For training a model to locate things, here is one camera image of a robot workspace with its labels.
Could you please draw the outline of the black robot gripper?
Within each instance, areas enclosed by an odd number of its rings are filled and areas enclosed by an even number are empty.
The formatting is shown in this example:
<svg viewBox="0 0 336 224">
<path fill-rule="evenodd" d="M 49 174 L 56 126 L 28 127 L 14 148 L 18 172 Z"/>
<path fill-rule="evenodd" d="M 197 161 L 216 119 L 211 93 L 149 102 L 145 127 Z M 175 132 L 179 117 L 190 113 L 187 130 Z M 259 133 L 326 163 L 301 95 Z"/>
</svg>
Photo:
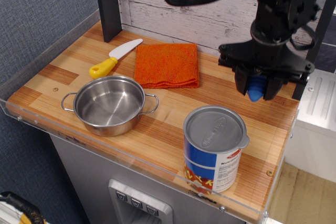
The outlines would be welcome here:
<svg viewBox="0 0 336 224">
<path fill-rule="evenodd" d="M 246 95 L 250 79 L 254 76 L 267 78 L 264 100 L 272 100 L 284 82 L 303 83 L 314 71 L 314 64 L 291 51 L 285 39 L 273 39 L 261 30 L 256 21 L 250 28 L 251 40 L 219 47 L 218 64 L 235 72 L 236 89 Z"/>
</svg>

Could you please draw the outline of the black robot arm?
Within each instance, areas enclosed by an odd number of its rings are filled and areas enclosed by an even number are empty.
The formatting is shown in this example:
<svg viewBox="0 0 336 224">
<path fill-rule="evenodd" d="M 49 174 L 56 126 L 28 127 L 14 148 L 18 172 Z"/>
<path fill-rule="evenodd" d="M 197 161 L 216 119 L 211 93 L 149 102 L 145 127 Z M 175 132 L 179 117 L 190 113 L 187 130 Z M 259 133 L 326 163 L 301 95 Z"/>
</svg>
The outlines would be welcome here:
<svg viewBox="0 0 336 224">
<path fill-rule="evenodd" d="M 292 52 L 315 46 L 317 37 L 307 25 L 315 20 L 317 0 L 257 0 L 251 40 L 219 47 L 219 65 L 232 68 L 237 90 L 249 99 L 272 100 L 284 84 L 307 83 L 314 64 Z"/>
</svg>

